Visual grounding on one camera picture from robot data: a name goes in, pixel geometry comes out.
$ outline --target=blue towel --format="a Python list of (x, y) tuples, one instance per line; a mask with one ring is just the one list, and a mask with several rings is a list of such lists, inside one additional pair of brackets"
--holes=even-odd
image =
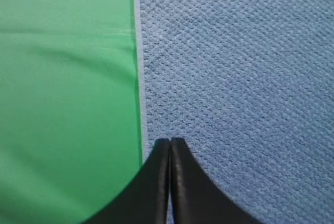
[(334, 223), (334, 0), (140, 0), (148, 143), (264, 223)]

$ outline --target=green fabric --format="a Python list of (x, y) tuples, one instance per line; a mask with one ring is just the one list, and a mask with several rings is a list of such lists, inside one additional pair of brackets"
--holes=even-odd
[(0, 0), (0, 223), (79, 223), (141, 166), (133, 0)]

